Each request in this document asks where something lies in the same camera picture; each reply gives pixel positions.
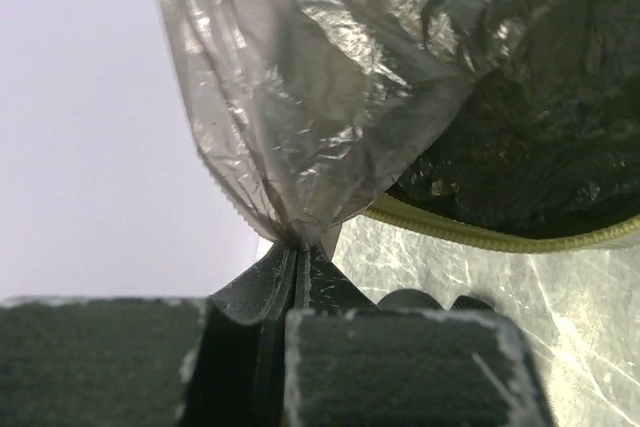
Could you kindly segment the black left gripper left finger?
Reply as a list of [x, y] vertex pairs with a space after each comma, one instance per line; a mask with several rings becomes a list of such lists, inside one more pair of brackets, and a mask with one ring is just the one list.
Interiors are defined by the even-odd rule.
[[275, 246], [203, 298], [1, 305], [5, 426], [277, 426], [295, 254]]

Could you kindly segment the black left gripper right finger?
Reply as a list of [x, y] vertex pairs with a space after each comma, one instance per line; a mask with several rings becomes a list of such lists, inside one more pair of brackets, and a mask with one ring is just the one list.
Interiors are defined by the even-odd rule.
[[491, 311], [383, 310], [316, 248], [286, 317], [291, 426], [550, 426], [529, 344]]

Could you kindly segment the grey translucent trash bag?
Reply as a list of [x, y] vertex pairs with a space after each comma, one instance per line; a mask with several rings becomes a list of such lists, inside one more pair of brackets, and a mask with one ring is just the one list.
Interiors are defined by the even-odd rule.
[[639, 0], [160, 0], [243, 218], [318, 240], [387, 194], [530, 239], [639, 217]]

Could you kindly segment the olive green mesh trash bin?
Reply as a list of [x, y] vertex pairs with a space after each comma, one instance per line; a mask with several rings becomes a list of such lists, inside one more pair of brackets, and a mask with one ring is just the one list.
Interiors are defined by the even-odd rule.
[[413, 207], [387, 194], [380, 196], [363, 214], [414, 233], [503, 253], [548, 254], [589, 249], [624, 249], [639, 245], [638, 216], [589, 233], [551, 239], [530, 239], [450, 220]]

